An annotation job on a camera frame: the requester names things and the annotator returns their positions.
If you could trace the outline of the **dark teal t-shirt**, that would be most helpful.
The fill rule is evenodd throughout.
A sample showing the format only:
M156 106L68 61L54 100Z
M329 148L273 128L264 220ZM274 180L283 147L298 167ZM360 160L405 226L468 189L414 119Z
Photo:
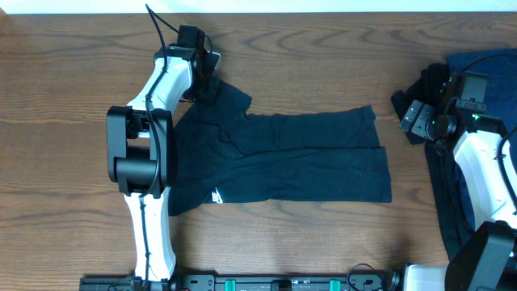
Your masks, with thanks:
M250 105L249 95L221 82L214 103L193 104L180 118L170 215L203 204L392 200L371 107L263 116Z

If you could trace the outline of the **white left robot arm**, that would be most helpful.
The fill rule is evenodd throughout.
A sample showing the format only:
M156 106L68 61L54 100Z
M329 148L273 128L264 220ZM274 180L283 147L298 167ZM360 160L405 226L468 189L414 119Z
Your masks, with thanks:
M214 103L212 74L221 55L208 36L182 25L173 44L154 56L154 70L138 96L107 112L107 171L124 194L137 248L131 290L168 290L176 257L170 242L168 198L178 170L172 116L182 101Z

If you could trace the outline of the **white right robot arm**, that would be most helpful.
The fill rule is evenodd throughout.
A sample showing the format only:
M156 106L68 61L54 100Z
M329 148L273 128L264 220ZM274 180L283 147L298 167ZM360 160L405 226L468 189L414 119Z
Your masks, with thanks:
M453 74L438 105L413 101L402 131L451 153L473 208L471 239L446 266L411 264L404 290L514 290L516 288L516 173L502 119L485 114L488 78Z

